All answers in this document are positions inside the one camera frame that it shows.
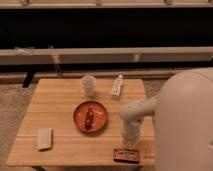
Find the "white bottle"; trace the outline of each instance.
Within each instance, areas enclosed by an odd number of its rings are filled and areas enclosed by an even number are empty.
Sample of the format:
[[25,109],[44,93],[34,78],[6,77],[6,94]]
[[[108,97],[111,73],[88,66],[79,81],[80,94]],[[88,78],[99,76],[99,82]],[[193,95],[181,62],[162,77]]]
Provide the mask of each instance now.
[[114,85],[111,90],[111,99],[118,100],[121,94],[121,89],[123,86],[123,76],[119,75],[118,78],[115,79]]

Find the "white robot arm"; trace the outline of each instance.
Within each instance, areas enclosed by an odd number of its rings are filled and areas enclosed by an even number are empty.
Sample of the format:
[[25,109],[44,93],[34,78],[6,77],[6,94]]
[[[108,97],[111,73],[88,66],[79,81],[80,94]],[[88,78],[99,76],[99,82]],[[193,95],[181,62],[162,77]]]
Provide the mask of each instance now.
[[157,97],[129,102],[120,108],[120,117],[123,119],[122,137],[127,141],[137,141],[140,138],[140,125],[143,117],[154,115]]
[[170,78],[159,96],[121,106],[125,140],[140,136],[141,118],[155,113],[156,170],[213,170],[213,68]]

